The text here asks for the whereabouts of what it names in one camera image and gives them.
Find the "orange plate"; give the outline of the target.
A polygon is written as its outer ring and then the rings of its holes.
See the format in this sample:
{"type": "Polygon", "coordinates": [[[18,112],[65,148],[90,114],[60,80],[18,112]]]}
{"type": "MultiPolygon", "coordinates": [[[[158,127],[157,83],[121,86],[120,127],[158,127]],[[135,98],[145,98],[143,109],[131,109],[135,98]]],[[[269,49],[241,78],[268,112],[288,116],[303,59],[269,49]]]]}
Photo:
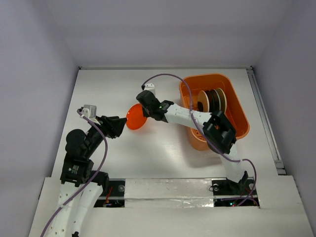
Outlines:
{"type": "Polygon", "coordinates": [[[133,105],[127,112],[126,119],[126,126],[130,130],[141,128],[147,121],[147,118],[143,115],[143,107],[141,104],[133,105]]]}

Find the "cream plate with black motif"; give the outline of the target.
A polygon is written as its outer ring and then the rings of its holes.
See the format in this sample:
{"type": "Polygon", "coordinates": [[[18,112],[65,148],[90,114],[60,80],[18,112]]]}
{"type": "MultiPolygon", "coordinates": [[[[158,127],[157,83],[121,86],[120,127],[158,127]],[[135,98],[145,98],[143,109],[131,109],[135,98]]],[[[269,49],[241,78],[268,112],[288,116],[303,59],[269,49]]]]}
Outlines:
{"type": "Polygon", "coordinates": [[[209,99],[205,91],[201,90],[197,96],[197,108],[200,112],[209,112],[209,99]]]}

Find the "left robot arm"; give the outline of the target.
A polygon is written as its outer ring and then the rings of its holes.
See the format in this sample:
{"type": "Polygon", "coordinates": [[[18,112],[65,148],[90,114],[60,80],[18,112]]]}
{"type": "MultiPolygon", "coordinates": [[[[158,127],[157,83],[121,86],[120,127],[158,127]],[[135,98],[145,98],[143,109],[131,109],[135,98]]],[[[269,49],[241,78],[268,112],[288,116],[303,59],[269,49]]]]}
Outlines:
{"type": "Polygon", "coordinates": [[[118,116],[95,117],[87,132],[74,129],[68,133],[60,177],[59,212],[49,227],[49,237],[79,237],[98,198],[112,193],[108,173],[100,168],[93,170],[90,158],[101,142],[119,137],[126,122],[126,118],[118,116]]]}

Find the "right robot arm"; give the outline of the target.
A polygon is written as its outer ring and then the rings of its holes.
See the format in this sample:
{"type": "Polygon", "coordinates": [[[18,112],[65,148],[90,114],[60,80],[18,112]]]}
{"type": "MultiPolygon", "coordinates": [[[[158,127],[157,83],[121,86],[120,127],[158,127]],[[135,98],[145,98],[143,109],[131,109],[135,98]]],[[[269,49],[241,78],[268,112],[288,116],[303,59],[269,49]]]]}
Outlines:
{"type": "Polygon", "coordinates": [[[236,130],[222,111],[199,112],[181,107],[172,101],[160,102],[149,90],[140,92],[136,100],[141,104],[145,117],[198,130],[209,148],[222,156],[228,190],[235,195],[243,192],[247,186],[248,173],[238,157],[236,130]]]}

